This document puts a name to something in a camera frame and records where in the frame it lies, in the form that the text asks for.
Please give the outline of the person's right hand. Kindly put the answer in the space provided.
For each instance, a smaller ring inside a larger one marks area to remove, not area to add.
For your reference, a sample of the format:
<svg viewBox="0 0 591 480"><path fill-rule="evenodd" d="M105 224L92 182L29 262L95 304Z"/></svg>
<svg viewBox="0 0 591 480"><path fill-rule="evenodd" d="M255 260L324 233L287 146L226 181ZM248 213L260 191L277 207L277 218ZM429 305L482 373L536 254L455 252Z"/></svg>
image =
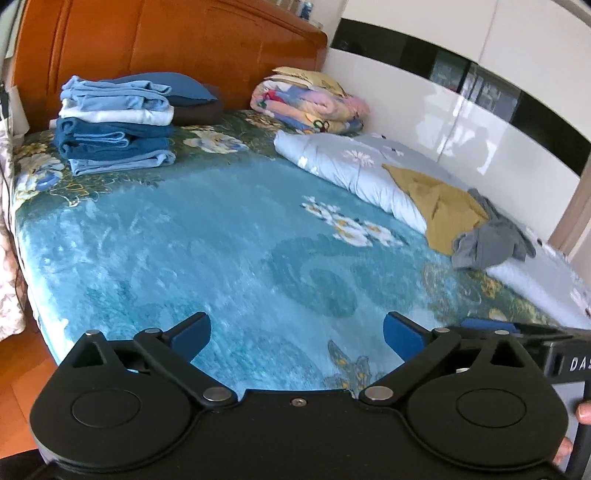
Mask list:
<svg viewBox="0 0 591 480"><path fill-rule="evenodd" d="M576 418L581 425L589 425L591 422L591 403L589 401L582 402L576 409ZM572 454L573 442L564 437L554 456L553 463L560 465L567 457Z"/></svg>

